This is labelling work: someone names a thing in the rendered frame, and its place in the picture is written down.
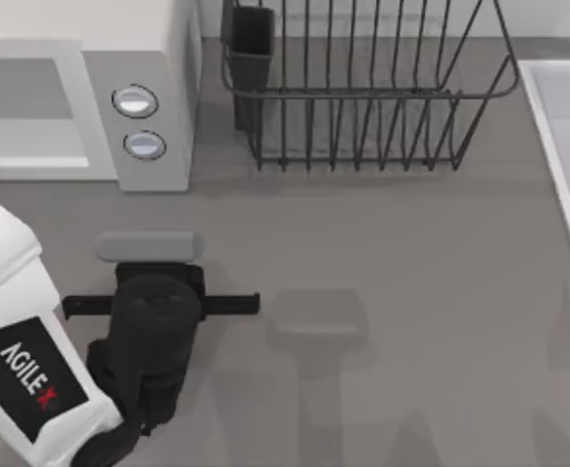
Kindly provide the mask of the pale microwave door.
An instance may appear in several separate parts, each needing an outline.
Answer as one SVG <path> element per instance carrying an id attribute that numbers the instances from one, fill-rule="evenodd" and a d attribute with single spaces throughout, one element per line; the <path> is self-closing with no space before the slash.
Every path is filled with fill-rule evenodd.
<path id="1" fill-rule="evenodd" d="M 0 56 L 0 180 L 116 177 L 82 56 Z"/>

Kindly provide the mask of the pale microwave oven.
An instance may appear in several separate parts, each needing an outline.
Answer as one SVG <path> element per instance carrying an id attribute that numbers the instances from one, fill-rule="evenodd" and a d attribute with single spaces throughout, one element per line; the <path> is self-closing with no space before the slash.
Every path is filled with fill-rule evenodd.
<path id="1" fill-rule="evenodd" d="M 77 53 L 85 61 L 104 125 L 117 177 L 127 193 L 184 192 L 190 183 L 200 81 L 200 46 L 190 38 L 173 45 L 145 41 L 117 46 L 80 39 L 0 39 L 0 56 Z M 114 90 L 137 84 L 158 98 L 158 111 L 146 119 L 121 115 L 112 105 Z M 149 130 L 166 143 L 155 161 L 133 158 L 124 138 Z"/>

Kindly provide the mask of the dark cutlery holder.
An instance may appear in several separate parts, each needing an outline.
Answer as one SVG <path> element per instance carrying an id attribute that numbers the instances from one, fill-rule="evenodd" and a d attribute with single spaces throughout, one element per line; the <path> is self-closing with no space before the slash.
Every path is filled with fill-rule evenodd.
<path id="1" fill-rule="evenodd" d="M 254 135 L 260 124 L 274 49 L 275 11 L 262 3 L 223 0 L 221 41 L 230 75 L 234 128 Z"/>

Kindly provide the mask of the pale grey rounded box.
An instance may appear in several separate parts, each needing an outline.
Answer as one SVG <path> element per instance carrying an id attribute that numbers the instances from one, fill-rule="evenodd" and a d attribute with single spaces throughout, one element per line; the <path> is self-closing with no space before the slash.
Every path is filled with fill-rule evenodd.
<path id="1" fill-rule="evenodd" d="M 94 253 L 107 263 L 185 263 L 204 249 L 204 238 L 193 232 L 108 232 L 96 240 Z"/>

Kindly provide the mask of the silver microwave knob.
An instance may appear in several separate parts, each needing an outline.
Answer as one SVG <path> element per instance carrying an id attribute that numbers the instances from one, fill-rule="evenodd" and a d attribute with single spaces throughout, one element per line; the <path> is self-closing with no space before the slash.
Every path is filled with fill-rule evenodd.
<path id="1" fill-rule="evenodd" d="M 111 99 L 116 111 L 131 119 L 149 118 L 159 109 L 157 96 L 148 88 L 137 84 L 114 90 Z"/>
<path id="2" fill-rule="evenodd" d="M 126 135 L 123 145 L 129 155 L 141 161 L 155 161 L 166 153 L 164 139 L 156 132 L 149 130 Z"/>

